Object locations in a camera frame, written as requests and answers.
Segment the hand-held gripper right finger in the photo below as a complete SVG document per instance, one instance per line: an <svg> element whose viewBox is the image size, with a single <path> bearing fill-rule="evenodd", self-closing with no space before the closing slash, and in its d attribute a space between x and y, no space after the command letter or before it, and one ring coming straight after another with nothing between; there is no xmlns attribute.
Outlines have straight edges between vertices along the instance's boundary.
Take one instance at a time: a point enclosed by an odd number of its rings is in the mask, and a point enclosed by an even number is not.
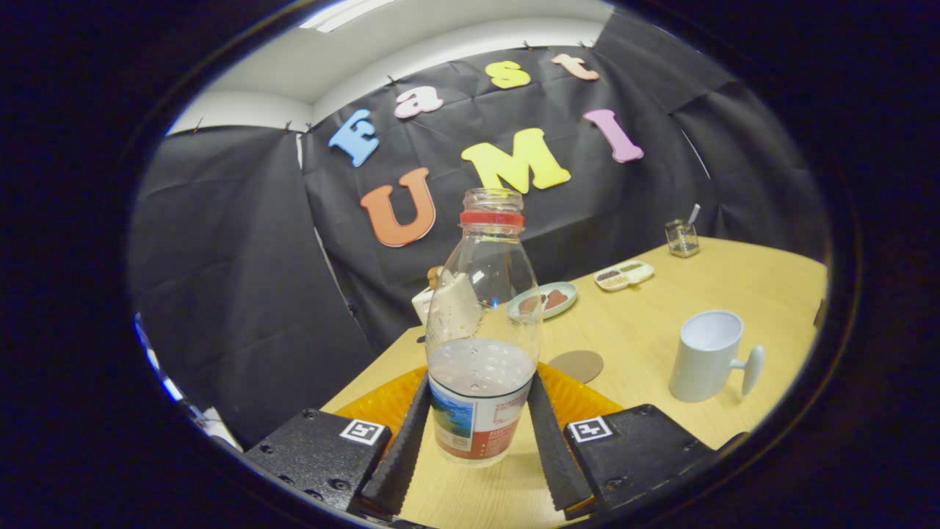
<svg viewBox="0 0 940 529"><path fill-rule="evenodd" d="M625 409L549 364L537 367L528 408L554 508L566 514L644 509L719 454L656 406Z"/></svg>

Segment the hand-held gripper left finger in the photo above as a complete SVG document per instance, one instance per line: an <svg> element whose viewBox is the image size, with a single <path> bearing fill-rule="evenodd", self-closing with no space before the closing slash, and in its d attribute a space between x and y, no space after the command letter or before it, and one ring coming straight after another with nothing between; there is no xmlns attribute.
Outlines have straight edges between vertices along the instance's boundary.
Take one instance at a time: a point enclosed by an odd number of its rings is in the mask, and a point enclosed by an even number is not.
<svg viewBox="0 0 940 529"><path fill-rule="evenodd" d="M412 370L336 412L303 409L245 458L331 508L390 519L412 482L430 400L426 370Z"/></svg>

